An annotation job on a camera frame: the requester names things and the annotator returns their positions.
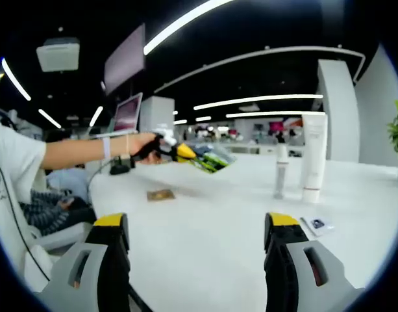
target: laptop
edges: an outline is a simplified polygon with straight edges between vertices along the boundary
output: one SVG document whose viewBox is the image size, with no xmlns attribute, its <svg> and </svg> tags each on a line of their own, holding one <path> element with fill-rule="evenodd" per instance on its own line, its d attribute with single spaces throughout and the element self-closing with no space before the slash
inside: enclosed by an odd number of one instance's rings
<svg viewBox="0 0 398 312">
<path fill-rule="evenodd" d="M 122 101 L 117 105 L 115 116 L 111 119 L 108 131 L 98 135 L 91 136 L 92 138 L 103 137 L 118 137 L 128 133 L 136 133 L 136 126 L 138 123 L 138 116 L 140 115 L 142 93 Z"/>
</svg>

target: monitor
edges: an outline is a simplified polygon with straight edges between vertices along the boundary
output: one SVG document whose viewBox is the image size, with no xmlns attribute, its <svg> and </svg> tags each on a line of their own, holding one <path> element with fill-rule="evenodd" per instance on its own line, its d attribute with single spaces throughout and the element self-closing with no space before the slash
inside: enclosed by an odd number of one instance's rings
<svg viewBox="0 0 398 312">
<path fill-rule="evenodd" d="M 145 68 L 144 45 L 145 25 L 143 24 L 130 34 L 106 60 L 103 82 L 107 95 Z"/>
<path fill-rule="evenodd" d="M 138 116 L 140 115 L 141 99 L 142 93 L 138 93 L 118 104 L 114 118 L 114 131 L 136 130 Z"/>
</svg>

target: white tabletop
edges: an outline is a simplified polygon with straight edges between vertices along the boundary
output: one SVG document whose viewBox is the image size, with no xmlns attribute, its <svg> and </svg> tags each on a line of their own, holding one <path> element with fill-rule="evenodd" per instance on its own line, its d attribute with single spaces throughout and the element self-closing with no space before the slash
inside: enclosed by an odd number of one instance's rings
<svg viewBox="0 0 398 312">
<path fill-rule="evenodd" d="M 128 214 L 131 284 L 154 311 L 265 311 L 270 211 L 328 218 L 335 230 L 319 241 L 354 287 L 371 281 L 398 230 L 396 168 L 327 161 L 320 202 L 312 205 L 301 201 L 300 159 L 290 159 L 285 199 L 274 200 L 275 158 L 237 156 L 216 174 L 189 164 L 139 164 L 93 179 L 97 216 Z M 147 191 L 160 189 L 176 199 L 147 201 Z"/>
</svg>

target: white t-shirt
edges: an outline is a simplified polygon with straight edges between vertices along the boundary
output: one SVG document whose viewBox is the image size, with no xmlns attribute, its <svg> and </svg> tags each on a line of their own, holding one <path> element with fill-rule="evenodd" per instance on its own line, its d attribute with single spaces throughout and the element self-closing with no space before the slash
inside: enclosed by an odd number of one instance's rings
<svg viewBox="0 0 398 312">
<path fill-rule="evenodd" d="M 27 249 L 15 223 L 9 198 L 24 239 L 30 246 L 33 238 L 18 202 L 30 202 L 31 187 L 44 155 L 45 142 L 27 138 L 0 124 L 0 243 L 19 274 L 23 273 Z"/>
</svg>

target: white desk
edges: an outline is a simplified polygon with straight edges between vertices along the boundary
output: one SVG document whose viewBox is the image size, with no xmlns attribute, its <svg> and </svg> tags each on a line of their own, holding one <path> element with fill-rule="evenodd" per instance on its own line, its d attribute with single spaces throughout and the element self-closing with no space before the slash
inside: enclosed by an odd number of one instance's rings
<svg viewBox="0 0 398 312">
<path fill-rule="evenodd" d="M 269 211 L 329 218 L 336 229 L 319 241 L 354 287 L 371 281 L 398 230 L 396 168 L 328 161 L 320 203 L 309 205 L 300 201 L 300 159 L 290 159 L 285 199 L 274 200 L 275 158 L 237 156 L 213 175 L 189 164 L 139 164 L 93 179 L 98 217 L 128 214 L 131 283 L 154 311 L 265 311 Z M 176 199 L 148 202 L 146 192 L 160 189 Z"/>
</svg>

